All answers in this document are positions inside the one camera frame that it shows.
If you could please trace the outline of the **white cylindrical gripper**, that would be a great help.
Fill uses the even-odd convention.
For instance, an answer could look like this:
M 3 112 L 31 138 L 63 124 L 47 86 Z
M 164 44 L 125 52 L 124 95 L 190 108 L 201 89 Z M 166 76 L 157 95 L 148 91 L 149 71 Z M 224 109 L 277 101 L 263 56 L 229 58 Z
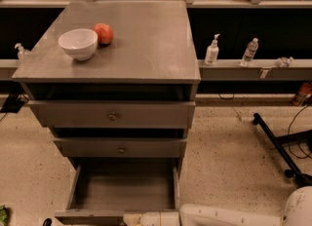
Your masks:
M 153 211 L 143 215 L 127 213 L 123 215 L 127 226 L 180 226 L 177 211 Z

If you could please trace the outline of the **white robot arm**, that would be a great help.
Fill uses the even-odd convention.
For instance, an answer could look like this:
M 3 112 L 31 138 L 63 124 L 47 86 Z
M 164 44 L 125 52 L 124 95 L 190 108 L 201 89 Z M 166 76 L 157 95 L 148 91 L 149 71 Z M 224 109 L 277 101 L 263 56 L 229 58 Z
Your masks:
M 292 192 L 282 216 L 185 204 L 179 211 L 124 214 L 118 226 L 312 226 L 312 187 Z

